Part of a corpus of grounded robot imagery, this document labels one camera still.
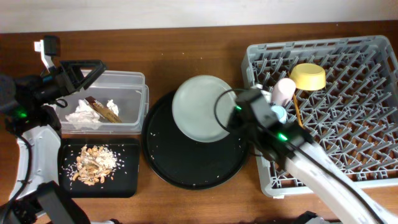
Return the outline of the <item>wooden chopstick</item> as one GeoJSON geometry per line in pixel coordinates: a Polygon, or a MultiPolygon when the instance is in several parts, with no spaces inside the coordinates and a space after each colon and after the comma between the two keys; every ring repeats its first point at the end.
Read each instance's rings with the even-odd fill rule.
{"type": "Polygon", "coordinates": [[[299,106],[298,106],[298,101],[297,101],[297,97],[295,94],[293,95],[292,99],[294,102],[294,108],[295,108],[295,112],[296,112],[297,122],[303,128],[301,114],[300,114],[300,110],[299,110],[299,106]]]}

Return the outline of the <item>white tissue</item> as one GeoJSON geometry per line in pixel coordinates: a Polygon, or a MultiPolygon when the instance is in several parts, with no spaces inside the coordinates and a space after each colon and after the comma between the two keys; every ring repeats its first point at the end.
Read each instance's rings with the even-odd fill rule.
{"type": "MultiPolygon", "coordinates": [[[[93,110],[85,100],[78,100],[79,106],[76,108],[74,113],[65,116],[65,119],[70,123],[100,123],[100,119],[107,120],[100,116],[95,110],[93,110]]],[[[110,109],[113,113],[119,116],[119,108],[113,102],[108,100],[106,108],[110,109]]]]}

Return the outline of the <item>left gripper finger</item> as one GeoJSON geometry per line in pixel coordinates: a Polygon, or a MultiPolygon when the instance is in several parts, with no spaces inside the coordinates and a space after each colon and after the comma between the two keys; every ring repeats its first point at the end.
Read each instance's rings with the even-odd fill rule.
{"type": "Polygon", "coordinates": [[[74,84],[75,86],[75,91],[80,91],[82,88],[86,90],[87,88],[90,87],[90,85],[95,82],[102,74],[94,74],[91,73],[91,71],[84,76],[83,72],[80,70],[80,73],[75,75],[76,77],[76,82],[74,84]]]}
{"type": "Polygon", "coordinates": [[[101,60],[62,60],[61,67],[68,73],[77,75],[82,68],[90,68],[91,73],[102,74],[104,63],[101,60]]]}

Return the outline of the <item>yellow bowl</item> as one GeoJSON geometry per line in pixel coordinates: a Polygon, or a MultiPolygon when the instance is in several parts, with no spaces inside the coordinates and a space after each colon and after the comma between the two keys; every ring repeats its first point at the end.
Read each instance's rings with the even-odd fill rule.
{"type": "Polygon", "coordinates": [[[317,91],[326,86],[325,69],[312,63],[296,65],[289,78],[295,82],[299,90],[317,91]]]}

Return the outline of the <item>food scraps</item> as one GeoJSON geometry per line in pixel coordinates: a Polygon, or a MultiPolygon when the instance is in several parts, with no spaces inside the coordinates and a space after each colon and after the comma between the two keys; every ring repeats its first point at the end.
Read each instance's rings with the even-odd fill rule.
{"type": "Polygon", "coordinates": [[[67,178],[89,186],[103,184],[107,178],[114,180],[115,172],[124,167],[121,154],[110,149],[108,145],[86,144],[71,156],[72,164],[65,169],[67,178]]]}

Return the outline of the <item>grey round plate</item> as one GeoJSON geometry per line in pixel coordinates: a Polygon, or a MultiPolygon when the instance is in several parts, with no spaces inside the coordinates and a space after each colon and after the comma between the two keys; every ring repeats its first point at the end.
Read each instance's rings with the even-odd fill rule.
{"type": "Polygon", "coordinates": [[[187,137],[198,142],[225,138],[230,114],[235,107],[235,92],[222,79],[199,75],[180,85],[172,100],[175,124],[187,137]]]}

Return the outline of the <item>gold coffee sachet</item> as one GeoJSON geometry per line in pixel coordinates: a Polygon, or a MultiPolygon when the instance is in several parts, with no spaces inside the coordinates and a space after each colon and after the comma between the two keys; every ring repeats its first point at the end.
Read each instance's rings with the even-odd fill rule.
{"type": "Polygon", "coordinates": [[[100,103],[92,96],[86,97],[85,101],[93,110],[95,110],[100,116],[107,119],[109,122],[122,123],[118,115],[113,113],[110,109],[106,108],[102,103],[100,103]]]}

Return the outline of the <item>pink plastic cup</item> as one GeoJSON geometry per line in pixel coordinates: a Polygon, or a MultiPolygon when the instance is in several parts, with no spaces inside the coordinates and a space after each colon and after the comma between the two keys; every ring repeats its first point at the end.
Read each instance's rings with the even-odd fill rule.
{"type": "Polygon", "coordinates": [[[275,105],[286,106],[293,98],[296,84],[290,78],[280,79],[273,87],[271,102],[275,105]]]}

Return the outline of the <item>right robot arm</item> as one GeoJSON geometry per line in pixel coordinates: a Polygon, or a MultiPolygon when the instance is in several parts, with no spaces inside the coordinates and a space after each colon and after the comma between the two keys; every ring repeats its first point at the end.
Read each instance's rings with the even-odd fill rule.
{"type": "Polygon", "coordinates": [[[342,223],[397,223],[397,215],[340,171],[297,123],[282,124],[271,110],[260,120],[249,109],[235,106],[228,128],[317,194],[342,223]]]}

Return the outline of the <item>blue plastic cup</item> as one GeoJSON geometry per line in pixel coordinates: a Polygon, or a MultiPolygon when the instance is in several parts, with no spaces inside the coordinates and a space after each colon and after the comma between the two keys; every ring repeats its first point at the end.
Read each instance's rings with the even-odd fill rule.
{"type": "Polygon", "coordinates": [[[271,110],[277,115],[278,120],[285,124],[287,122],[287,112],[283,106],[273,105],[271,110]]]}

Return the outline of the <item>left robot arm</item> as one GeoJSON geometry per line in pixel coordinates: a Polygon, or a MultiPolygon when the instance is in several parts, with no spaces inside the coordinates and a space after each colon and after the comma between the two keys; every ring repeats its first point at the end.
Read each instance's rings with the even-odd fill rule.
{"type": "Polygon", "coordinates": [[[87,89],[104,71],[100,60],[62,61],[45,76],[14,79],[1,75],[1,114],[20,150],[15,189],[1,206],[1,223],[89,223],[85,212],[58,184],[61,124],[53,108],[64,97],[87,89]]]}

